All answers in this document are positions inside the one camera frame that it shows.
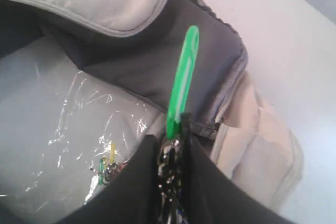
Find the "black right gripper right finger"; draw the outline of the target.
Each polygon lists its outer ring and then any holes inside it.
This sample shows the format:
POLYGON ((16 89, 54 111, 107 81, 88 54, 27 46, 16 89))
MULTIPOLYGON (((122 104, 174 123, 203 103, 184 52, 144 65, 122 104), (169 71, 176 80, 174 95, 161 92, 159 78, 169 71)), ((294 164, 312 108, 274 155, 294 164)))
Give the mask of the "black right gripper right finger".
POLYGON ((183 196, 189 223, 288 223, 234 185, 207 157, 182 113, 183 196))

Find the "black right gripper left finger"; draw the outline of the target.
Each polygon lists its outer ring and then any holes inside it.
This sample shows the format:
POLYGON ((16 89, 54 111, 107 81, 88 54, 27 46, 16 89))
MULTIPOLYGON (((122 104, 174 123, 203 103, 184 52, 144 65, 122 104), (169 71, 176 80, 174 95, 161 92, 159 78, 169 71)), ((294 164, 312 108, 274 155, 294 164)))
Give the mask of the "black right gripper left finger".
POLYGON ((159 142, 146 135, 121 173, 59 223, 157 223, 159 142))

